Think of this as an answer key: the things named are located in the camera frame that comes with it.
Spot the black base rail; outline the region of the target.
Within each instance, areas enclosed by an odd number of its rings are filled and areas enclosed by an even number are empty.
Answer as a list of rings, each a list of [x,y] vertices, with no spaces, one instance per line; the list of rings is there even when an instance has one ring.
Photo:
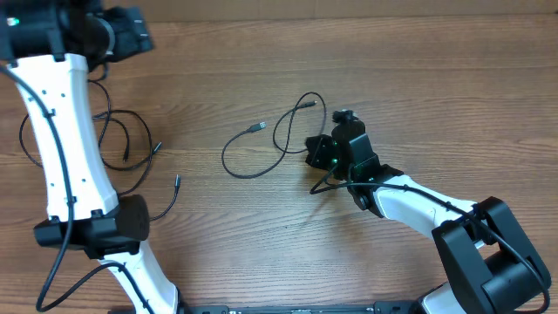
[[[416,314],[423,313],[412,300],[377,301],[373,304],[315,306],[227,307],[226,305],[188,306],[179,304],[179,314]]]

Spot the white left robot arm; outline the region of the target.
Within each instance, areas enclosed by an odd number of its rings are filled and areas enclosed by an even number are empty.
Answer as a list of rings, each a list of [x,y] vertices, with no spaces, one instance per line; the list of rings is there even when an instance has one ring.
[[[99,1],[4,1],[1,70],[28,111],[47,187],[37,243],[60,254],[81,250],[110,270],[135,313],[185,313],[177,287],[147,240],[150,216],[134,190],[117,192],[99,151],[89,106],[89,73],[150,51],[136,7]]]

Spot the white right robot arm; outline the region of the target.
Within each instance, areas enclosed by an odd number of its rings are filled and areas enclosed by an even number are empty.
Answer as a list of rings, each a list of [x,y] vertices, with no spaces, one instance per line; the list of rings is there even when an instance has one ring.
[[[309,166],[325,171],[313,195],[347,190],[355,204],[433,240],[446,282],[418,299],[376,302],[375,313],[522,313],[537,296],[550,305],[547,266],[509,206],[496,197],[475,202],[426,188],[381,163],[361,121],[336,111],[331,134],[305,141]]]

